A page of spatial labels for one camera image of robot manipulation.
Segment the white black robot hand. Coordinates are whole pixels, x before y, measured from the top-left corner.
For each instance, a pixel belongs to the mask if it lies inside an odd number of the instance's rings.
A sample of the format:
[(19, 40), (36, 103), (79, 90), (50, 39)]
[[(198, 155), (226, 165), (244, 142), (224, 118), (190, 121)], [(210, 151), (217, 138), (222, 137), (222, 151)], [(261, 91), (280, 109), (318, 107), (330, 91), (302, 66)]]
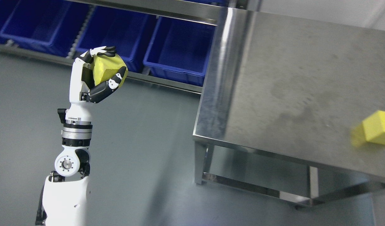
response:
[(96, 84), (95, 75), (91, 69), (96, 60), (107, 57), (111, 60), (118, 56), (115, 46), (102, 46), (89, 49), (73, 62), (69, 101), (70, 108), (66, 110), (66, 120), (91, 121), (90, 105), (97, 104), (118, 90), (128, 75), (127, 66), (120, 66), (110, 73), (107, 79)]

